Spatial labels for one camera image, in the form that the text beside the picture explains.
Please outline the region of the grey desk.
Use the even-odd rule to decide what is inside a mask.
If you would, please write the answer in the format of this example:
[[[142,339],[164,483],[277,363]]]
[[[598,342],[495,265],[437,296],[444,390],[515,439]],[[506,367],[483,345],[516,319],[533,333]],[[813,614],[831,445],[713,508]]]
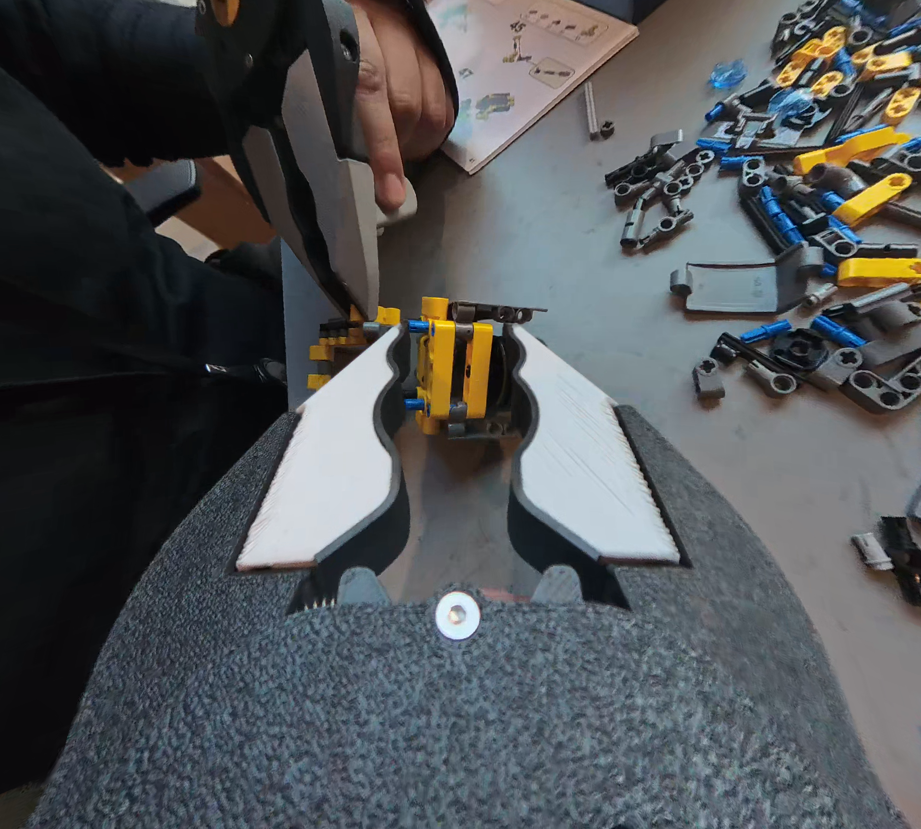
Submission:
[[[713,171],[692,193],[696,218],[648,255],[621,251],[623,218],[603,173],[653,132],[697,133],[715,98],[713,64],[744,56],[761,72],[766,40],[796,0],[668,0],[593,75],[615,135],[592,143],[583,103],[563,100],[478,174],[442,155],[413,177],[419,215],[380,239],[384,304],[417,312],[424,295],[547,308],[528,329],[612,396],[677,525],[690,568],[615,569],[635,612],[673,601],[680,623],[713,624],[720,651],[805,713],[816,666],[784,651],[795,626],[823,644],[887,796],[919,827],[919,608],[891,573],[861,562],[850,535],[903,513],[919,484],[919,406],[868,414],[807,386],[771,399],[743,370],[727,396],[697,401],[692,367],[721,330],[765,318],[684,315],[669,293],[686,261],[761,258],[765,245]]]

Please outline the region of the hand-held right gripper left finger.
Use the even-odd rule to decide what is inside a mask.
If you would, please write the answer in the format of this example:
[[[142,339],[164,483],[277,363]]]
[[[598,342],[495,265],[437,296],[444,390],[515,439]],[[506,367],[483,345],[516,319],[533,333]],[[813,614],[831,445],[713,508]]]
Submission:
[[[395,506],[410,342],[405,324],[386,328],[296,411],[237,570],[316,568]]]

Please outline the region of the small grey connector brick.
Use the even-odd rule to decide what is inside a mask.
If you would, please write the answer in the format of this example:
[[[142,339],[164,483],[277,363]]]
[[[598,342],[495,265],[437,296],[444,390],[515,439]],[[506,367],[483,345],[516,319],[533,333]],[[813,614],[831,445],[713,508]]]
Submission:
[[[712,357],[705,357],[697,362],[692,377],[699,401],[710,403],[725,398],[726,390],[720,374],[720,363]]]

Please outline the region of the grey axle rod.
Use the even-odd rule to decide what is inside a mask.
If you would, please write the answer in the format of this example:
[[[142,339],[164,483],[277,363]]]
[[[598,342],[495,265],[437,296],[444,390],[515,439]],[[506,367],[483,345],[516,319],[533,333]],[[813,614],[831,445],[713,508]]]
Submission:
[[[600,118],[594,87],[586,81],[583,87],[584,106],[586,113],[587,131],[591,141],[607,140],[615,133],[615,123],[611,119]]]

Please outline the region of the white instruction booklet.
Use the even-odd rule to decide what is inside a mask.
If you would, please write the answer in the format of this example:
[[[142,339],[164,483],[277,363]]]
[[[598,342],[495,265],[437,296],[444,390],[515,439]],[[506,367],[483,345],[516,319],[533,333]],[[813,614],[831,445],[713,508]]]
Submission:
[[[425,1],[459,93],[444,151],[469,175],[638,36],[572,0]]]

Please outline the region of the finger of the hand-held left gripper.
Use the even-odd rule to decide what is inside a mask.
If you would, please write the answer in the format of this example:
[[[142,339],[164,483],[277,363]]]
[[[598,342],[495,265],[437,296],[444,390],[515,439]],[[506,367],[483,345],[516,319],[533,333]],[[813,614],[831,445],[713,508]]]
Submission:
[[[365,319],[378,308],[377,207],[371,168],[340,158],[335,149],[310,52],[289,68],[283,91],[283,125],[300,172],[314,199],[336,291]]]
[[[313,192],[286,144],[278,149],[269,129],[252,125],[242,142],[264,213],[335,309],[350,309],[351,294],[331,267]]]

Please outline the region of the person's left hand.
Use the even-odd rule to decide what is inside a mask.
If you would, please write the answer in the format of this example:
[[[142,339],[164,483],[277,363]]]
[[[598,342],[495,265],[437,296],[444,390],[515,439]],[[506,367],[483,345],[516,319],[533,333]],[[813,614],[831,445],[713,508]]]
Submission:
[[[436,58],[397,0],[345,0],[359,35],[355,109],[378,206],[387,213],[406,200],[405,165],[433,155],[455,112]]]

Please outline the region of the pile of loose building bricks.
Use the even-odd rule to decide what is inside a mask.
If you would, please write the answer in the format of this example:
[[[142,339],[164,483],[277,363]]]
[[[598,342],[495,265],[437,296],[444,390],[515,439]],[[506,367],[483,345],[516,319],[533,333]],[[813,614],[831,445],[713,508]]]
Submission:
[[[769,51],[771,73],[720,98],[700,137],[656,134],[606,174],[626,212],[622,248],[649,252],[690,226],[688,197],[711,168],[735,179],[763,261],[804,241],[825,266],[800,305],[721,333],[705,357],[721,376],[742,365],[777,399],[811,386],[895,414],[919,403],[919,238],[859,230],[881,219],[919,231],[919,0],[804,0]],[[674,297],[687,314],[758,316],[687,312]]]

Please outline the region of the person's left forearm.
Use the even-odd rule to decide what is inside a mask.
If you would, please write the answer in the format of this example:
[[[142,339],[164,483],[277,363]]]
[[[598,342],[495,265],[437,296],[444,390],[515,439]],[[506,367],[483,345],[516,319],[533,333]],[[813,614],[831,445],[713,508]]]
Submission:
[[[2,69],[108,166],[228,154],[190,7],[1,0]]]

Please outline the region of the grey curved panel brick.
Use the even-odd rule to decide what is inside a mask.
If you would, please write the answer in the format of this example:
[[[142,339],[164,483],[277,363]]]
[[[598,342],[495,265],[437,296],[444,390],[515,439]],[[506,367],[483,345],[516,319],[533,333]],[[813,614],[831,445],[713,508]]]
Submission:
[[[670,291],[687,312],[784,314],[800,305],[824,266],[823,251],[804,241],[767,261],[688,262],[672,272]]]

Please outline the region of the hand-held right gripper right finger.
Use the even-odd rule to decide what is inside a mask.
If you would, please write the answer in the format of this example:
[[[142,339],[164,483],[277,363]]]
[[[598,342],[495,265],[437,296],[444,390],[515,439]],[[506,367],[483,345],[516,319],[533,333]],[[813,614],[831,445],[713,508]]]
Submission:
[[[600,563],[679,563],[681,551],[617,403],[523,326],[508,327],[530,419],[513,462],[524,510]]]

